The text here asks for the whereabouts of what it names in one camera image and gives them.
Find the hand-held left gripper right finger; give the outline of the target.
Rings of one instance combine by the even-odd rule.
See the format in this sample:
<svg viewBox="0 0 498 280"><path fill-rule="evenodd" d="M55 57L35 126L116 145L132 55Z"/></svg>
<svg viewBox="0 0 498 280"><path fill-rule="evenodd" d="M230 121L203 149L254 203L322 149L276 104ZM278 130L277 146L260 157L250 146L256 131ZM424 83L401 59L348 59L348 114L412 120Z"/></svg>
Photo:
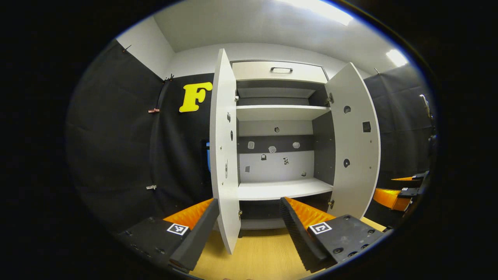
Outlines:
<svg viewBox="0 0 498 280"><path fill-rule="evenodd" d="M379 230L346 214L333 216L296 199L279 200L281 218L305 269L328 269L360 254L391 229Z"/></svg>

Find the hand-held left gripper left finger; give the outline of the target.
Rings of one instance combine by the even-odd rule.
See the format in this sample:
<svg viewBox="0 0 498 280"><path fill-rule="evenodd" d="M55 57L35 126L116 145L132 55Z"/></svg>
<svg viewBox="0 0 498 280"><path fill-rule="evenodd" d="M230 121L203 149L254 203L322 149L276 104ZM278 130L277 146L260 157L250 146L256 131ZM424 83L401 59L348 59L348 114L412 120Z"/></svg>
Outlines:
<svg viewBox="0 0 498 280"><path fill-rule="evenodd" d="M215 198L166 218L149 217L117 234L121 243L162 269L194 270L219 216Z"/></svg>

